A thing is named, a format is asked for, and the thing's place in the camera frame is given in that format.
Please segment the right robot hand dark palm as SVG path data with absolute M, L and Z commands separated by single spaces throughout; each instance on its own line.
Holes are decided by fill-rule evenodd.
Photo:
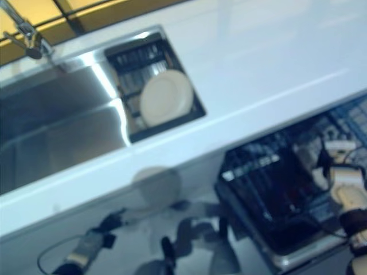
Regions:
M 346 164 L 348 157 L 351 156 L 356 149 L 356 142 L 352 140 L 322 141 L 317 167 L 321 167 L 323 172 L 327 174 L 332 166 Z

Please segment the left robot hand dark palm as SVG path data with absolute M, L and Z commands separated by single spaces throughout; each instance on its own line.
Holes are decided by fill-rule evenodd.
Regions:
M 127 209 L 120 209 L 118 211 L 114 211 L 109 213 L 99 224 L 96 230 L 100 233 L 107 234 L 111 231 L 114 231 L 118 228 L 121 228 L 128 224 L 128 222 L 124 219 L 124 214 Z

